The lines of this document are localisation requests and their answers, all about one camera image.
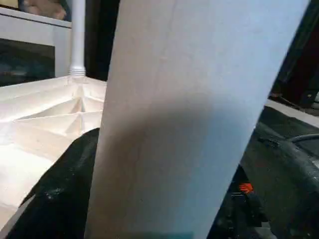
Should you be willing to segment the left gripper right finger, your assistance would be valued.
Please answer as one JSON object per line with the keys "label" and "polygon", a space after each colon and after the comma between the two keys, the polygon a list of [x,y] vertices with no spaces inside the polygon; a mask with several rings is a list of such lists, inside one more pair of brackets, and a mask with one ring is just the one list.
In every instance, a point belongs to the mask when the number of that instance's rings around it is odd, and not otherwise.
{"label": "left gripper right finger", "polygon": [[279,239],[319,237],[316,157],[272,131],[255,130],[241,166]]}

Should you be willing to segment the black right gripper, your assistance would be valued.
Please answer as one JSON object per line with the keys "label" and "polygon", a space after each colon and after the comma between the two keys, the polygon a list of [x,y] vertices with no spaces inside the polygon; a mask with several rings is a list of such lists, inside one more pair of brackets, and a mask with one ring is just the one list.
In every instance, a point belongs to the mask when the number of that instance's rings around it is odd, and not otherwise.
{"label": "black right gripper", "polygon": [[269,221],[239,165],[209,231],[209,239],[272,239]]}

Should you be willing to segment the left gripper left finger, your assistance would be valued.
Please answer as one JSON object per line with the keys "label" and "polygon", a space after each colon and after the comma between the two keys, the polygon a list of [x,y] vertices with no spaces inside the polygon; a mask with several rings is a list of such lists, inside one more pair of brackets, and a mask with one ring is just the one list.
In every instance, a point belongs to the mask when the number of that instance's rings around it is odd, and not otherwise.
{"label": "left gripper left finger", "polygon": [[75,139],[41,176],[8,222],[7,238],[84,238],[99,131]]}

